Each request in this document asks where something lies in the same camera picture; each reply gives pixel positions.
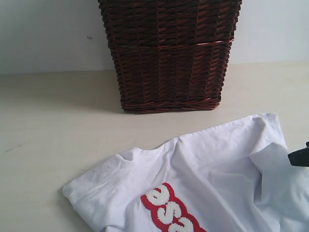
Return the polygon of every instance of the table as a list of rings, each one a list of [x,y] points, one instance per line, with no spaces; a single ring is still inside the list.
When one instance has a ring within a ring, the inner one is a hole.
[[[277,112],[291,151],[309,140],[309,62],[230,65],[214,111],[125,114],[114,71],[0,76],[0,231],[90,232],[62,187],[107,157]]]

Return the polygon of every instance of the wicker basket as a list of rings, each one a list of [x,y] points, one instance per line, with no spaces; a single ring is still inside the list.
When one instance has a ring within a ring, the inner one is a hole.
[[[127,112],[219,105],[241,0],[98,0]]]

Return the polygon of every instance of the black object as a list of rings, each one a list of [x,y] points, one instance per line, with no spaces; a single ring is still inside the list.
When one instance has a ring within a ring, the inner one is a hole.
[[[292,166],[309,167],[309,142],[306,143],[306,148],[292,152],[288,155]]]

